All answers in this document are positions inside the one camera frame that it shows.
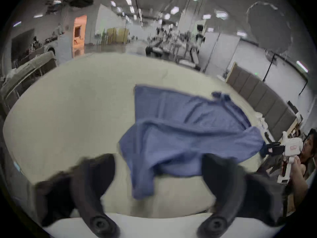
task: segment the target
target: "white wall panel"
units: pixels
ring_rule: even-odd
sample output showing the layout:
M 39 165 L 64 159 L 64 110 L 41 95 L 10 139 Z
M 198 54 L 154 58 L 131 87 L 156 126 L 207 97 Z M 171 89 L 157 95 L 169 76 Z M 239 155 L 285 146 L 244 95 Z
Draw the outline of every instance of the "white wall panel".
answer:
M 250 73 L 257 73 L 256 75 L 262 80 L 270 66 L 270 62 L 265 57 L 264 49 L 243 40 L 239 42 L 228 70 L 231 70 L 234 62 Z
M 240 37 L 234 35 L 220 34 L 210 62 L 206 69 L 207 75 L 222 75 L 236 51 Z
M 205 33 L 204 36 L 206 37 L 206 40 L 205 42 L 201 43 L 201 46 L 199 49 L 199 55 L 198 55 L 199 65 L 202 70 L 205 69 L 208 63 L 208 60 L 216 44 L 219 33 L 208 32 L 208 33 Z

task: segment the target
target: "black hair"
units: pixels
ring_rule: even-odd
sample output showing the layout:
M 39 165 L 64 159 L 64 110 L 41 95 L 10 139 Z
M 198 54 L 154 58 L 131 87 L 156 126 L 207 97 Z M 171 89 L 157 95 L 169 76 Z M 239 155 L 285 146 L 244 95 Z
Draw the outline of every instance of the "black hair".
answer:
M 312 153 L 313 153 L 313 157 L 315 156 L 316 152 L 317 152 L 317 131 L 316 129 L 311 129 L 306 137 L 306 139 L 310 136 L 313 135 L 313 148 L 312 148 Z

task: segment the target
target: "ceiling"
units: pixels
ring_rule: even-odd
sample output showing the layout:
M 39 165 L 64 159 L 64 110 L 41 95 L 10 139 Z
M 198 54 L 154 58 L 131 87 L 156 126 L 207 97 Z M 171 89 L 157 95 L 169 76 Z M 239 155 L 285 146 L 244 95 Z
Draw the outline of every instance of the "ceiling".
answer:
M 18 15 L 22 18 L 26 10 L 37 13 L 45 9 L 45 3 L 48 0 L 30 0 L 27 8 L 20 10 Z M 94 3 L 102 3 L 115 13 L 117 8 L 111 5 L 111 1 L 116 3 L 116 6 L 121 7 L 127 14 L 130 13 L 130 6 L 126 0 L 94 0 Z M 189 2 L 192 0 L 131 0 L 135 13 L 137 13 L 137 6 L 142 11 L 144 21 L 152 21 L 151 18 L 164 17 L 164 14 L 170 13 L 174 6 L 179 7 L 179 12 L 171 15 L 169 21 L 177 22 L 180 19 L 180 14 L 183 9 L 187 9 Z M 317 51 L 311 37 L 303 24 L 303 21 L 295 10 L 289 5 L 286 0 L 199 0 L 196 3 L 201 4 L 199 8 L 195 9 L 197 15 L 202 18 L 203 14 L 211 14 L 211 19 L 206 21 L 207 27 L 214 28 L 215 31 L 235 35 L 237 31 L 243 31 L 247 34 L 247 39 L 252 42 L 258 42 L 252 33 L 252 29 L 247 21 L 247 10 L 255 2 L 263 1 L 274 5 L 284 15 L 285 21 L 288 22 L 292 32 L 292 45 L 283 55 L 287 57 L 293 64 L 297 60 L 303 61 L 309 67 L 309 76 L 317 79 Z M 228 19 L 223 20 L 215 17 L 215 10 L 221 10 L 228 13 Z M 273 23 L 262 22 L 265 28 L 267 24 Z

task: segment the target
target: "desk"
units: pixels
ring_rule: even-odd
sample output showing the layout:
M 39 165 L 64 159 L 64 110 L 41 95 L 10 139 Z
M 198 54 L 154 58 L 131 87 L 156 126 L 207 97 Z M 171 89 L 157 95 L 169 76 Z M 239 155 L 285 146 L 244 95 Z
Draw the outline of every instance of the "desk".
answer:
M 129 169 L 118 141 L 134 124 L 136 84 L 165 87 L 211 99 L 213 91 L 230 94 L 252 125 L 254 110 L 217 78 L 173 62 L 128 54 L 87 54 L 44 75 L 16 102 L 3 127 L 12 158 L 35 184 L 81 157 L 114 153 L 116 176 L 102 198 L 105 211 L 148 218 L 190 215 L 214 203 L 201 177 L 155 178 L 155 195 L 142 201 L 131 196 Z M 241 163 L 256 171 L 259 154 Z

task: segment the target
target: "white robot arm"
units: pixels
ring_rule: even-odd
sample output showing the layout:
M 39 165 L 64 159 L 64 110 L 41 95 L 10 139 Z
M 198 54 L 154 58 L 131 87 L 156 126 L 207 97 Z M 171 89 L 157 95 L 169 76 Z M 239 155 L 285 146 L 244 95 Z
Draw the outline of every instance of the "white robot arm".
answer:
M 295 156 L 299 155 L 303 149 L 303 141 L 299 137 L 287 138 L 287 133 L 283 131 L 281 145 L 285 146 L 285 150 L 283 153 L 282 175 L 277 177 L 277 182 L 287 184 L 289 182 L 289 175 Z

